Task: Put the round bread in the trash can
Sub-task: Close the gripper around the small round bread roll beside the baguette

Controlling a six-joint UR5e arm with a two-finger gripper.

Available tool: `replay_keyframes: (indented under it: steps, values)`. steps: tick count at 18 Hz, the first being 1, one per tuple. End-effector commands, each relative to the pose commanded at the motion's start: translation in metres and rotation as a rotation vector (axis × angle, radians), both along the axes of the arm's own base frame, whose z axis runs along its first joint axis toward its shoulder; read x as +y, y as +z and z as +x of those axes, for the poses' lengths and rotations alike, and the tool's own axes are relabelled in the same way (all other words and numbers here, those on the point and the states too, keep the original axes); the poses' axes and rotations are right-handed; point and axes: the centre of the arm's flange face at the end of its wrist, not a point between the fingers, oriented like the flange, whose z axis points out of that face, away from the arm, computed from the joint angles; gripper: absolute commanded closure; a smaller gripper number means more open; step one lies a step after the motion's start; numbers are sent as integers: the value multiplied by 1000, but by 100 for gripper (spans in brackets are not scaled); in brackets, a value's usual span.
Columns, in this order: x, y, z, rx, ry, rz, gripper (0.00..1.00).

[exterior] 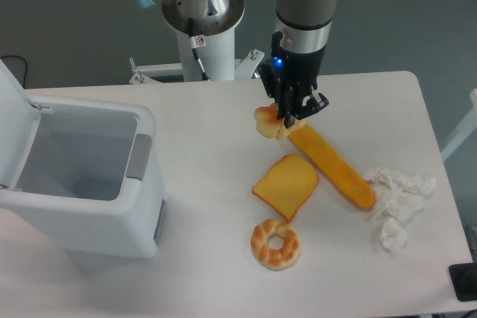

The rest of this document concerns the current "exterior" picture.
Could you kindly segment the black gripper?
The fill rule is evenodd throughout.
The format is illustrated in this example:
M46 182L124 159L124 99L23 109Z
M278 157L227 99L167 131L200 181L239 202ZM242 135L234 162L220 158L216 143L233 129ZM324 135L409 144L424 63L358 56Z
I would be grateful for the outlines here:
M275 100L278 119L290 128L295 119L308 118L329 105L318 91L318 74L324 50L298 54L285 49L283 31L271 38L271 56L258 66L258 72L269 98Z

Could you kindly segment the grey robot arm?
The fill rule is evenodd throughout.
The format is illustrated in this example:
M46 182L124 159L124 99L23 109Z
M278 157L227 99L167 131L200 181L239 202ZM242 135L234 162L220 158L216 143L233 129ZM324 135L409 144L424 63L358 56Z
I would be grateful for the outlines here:
M232 80L235 29L244 0L142 0L158 5L177 34L184 77L189 81ZM270 57L257 72L284 127L328 104L318 74L337 0L277 0Z

